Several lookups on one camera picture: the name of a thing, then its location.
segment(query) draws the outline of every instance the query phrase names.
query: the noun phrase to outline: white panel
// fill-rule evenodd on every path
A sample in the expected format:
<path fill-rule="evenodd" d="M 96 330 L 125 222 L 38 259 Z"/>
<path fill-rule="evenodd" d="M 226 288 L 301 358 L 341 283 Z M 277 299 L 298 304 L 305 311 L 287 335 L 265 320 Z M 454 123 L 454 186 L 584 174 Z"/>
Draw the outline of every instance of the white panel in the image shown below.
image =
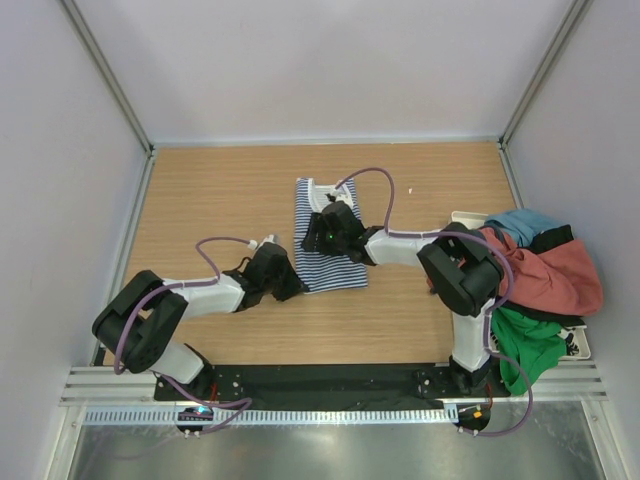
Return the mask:
<path fill-rule="evenodd" d="M 81 0 L 156 142 L 485 136 L 569 0 Z"/>
<path fill-rule="evenodd" d="M 94 344 L 142 149 L 57 2 L 3 8 L 0 88 L 0 476 L 42 478 L 65 379 Z"/>
<path fill-rule="evenodd" d="M 602 273 L 605 307 L 586 321 L 627 460 L 640 458 L 638 25 L 637 1 L 594 2 L 511 145 L 528 205 L 570 222 Z"/>

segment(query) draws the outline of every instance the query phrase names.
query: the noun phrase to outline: garment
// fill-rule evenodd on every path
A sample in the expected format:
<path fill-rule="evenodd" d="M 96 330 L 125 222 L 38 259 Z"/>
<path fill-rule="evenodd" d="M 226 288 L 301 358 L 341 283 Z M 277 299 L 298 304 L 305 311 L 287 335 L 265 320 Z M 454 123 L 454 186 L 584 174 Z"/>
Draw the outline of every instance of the garment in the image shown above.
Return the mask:
<path fill-rule="evenodd" d="M 598 273 L 580 240 L 536 255 L 518 248 L 509 235 L 505 235 L 505 245 L 492 229 L 480 231 L 505 255 L 513 270 L 511 302 L 564 315 L 591 315 L 602 307 L 604 299 Z M 500 283 L 500 295 L 504 295 L 507 281 L 505 275 Z"/>
<path fill-rule="evenodd" d="M 491 317 L 491 330 L 500 352 L 518 362 L 532 384 L 545 370 L 558 365 L 560 357 L 567 353 L 567 344 L 558 336 L 562 327 L 557 323 L 538 322 L 499 308 Z M 506 360 L 500 360 L 500 375 L 512 394 L 522 395 L 527 391 L 518 369 Z"/>
<path fill-rule="evenodd" d="M 528 208 L 489 215 L 485 225 L 500 227 L 519 247 L 529 246 L 539 233 L 560 226 L 554 219 Z"/>
<path fill-rule="evenodd" d="M 540 254 L 553 250 L 560 245 L 569 243 L 574 240 L 573 232 L 571 231 L 571 225 L 563 225 L 562 227 L 553 228 L 542 232 L 531 241 L 531 244 L 526 247 L 530 252 Z"/>
<path fill-rule="evenodd" d="M 525 307 L 513 302 L 505 302 L 502 305 L 504 308 L 518 312 L 525 317 L 529 317 L 532 320 L 539 322 L 555 322 L 562 325 L 564 328 L 583 327 L 585 325 L 582 317 L 578 315 L 562 315 L 560 313 L 543 312 L 542 310 L 536 310 L 535 308 Z"/>
<path fill-rule="evenodd" d="M 309 181 L 308 178 L 300 178 L 296 182 L 293 242 L 298 277 L 309 287 L 309 293 L 366 287 L 368 281 L 365 265 L 353 263 L 346 256 L 329 257 L 316 252 L 305 252 L 300 246 L 313 212 L 309 202 Z M 353 198 L 353 213 L 360 218 L 355 182 L 351 179 L 345 185 Z"/>

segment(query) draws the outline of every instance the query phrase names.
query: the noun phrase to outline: red cloth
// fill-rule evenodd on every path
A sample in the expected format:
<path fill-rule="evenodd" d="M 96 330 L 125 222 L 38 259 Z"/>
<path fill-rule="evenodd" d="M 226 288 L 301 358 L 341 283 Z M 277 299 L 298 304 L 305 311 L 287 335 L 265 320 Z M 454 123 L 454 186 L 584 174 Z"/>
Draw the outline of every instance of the red cloth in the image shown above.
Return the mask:
<path fill-rule="evenodd" d="M 580 240 L 536 255 L 504 234 L 504 245 L 491 228 L 480 230 L 487 241 L 505 255 L 515 283 L 509 300 L 545 312 L 592 315 L 602 307 L 604 295 L 596 268 Z M 500 295 L 507 278 L 500 283 Z"/>

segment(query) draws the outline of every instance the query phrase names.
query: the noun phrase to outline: wooden table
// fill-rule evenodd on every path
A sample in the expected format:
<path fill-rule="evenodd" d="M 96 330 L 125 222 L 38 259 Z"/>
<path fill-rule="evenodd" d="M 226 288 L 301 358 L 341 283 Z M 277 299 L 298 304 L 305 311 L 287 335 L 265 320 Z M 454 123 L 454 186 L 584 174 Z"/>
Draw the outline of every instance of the wooden table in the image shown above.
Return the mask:
<path fill-rule="evenodd" d="M 513 199 L 492 143 L 319 145 L 163 149 L 151 178 L 128 269 L 161 277 L 211 275 L 193 245 L 231 235 L 261 240 L 280 235 L 293 262 L 296 178 L 332 184 L 366 166 L 389 169 L 396 182 L 391 226 L 428 230 L 453 210 L 500 212 Z M 356 179 L 365 225 L 381 224 L 389 187 L 384 176 Z M 221 269 L 250 251 L 240 244 L 205 247 Z M 370 268 L 369 287 L 271 296 L 250 310 L 183 322 L 175 340 L 213 364 L 403 363 L 446 361 L 451 314 L 427 294 L 421 269 Z"/>

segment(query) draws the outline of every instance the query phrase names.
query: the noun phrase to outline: green cloth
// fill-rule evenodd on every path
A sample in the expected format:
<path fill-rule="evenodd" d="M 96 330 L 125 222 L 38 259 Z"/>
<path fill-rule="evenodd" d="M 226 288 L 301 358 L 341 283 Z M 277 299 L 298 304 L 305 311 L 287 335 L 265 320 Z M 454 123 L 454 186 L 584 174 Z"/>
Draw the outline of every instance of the green cloth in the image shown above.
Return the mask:
<path fill-rule="evenodd" d="M 567 354 L 567 345 L 558 336 L 561 329 L 558 323 L 539 322 L 507 308 L 499 308 L 491 317 L 491 330 L 500 351 L 520 364 L 531 384 Z M 518 370 L 506 360 L 500 361 L 500 374 L 512 394 L 527 391 Z"/>

